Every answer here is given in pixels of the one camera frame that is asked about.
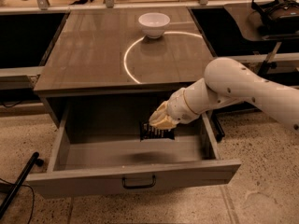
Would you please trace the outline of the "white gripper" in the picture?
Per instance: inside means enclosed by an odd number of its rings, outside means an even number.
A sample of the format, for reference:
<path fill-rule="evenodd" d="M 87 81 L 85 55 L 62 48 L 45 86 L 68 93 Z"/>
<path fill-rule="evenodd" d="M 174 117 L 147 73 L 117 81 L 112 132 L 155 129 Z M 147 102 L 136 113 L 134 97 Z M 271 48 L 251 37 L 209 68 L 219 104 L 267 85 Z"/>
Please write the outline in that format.
<path fill-rule="evenodd" d="M 163 101 L 156 109 L 157 114 L 149 118 L 149 125 L 159 130 L 171 130 L 178 124 L 188 124 L 199 118 L 188 106 L 185 88 L 175 91 L 168 101 Z"/>

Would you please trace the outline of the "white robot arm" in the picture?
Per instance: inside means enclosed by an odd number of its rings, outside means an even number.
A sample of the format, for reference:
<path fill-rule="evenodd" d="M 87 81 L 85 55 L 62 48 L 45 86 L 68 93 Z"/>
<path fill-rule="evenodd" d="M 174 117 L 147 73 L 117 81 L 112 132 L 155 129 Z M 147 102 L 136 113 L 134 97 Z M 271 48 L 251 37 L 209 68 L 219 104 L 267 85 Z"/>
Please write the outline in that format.
<path fill-rule="evenodd" d="M 170 130 L 198 119 L 208 110 L 239 102 L 254 105 L 291 131 L 299 131 L 299 90 L 259 77 L 230 58 L 210 62 L 202 78 L 160 104 L 149 124 Z"/>

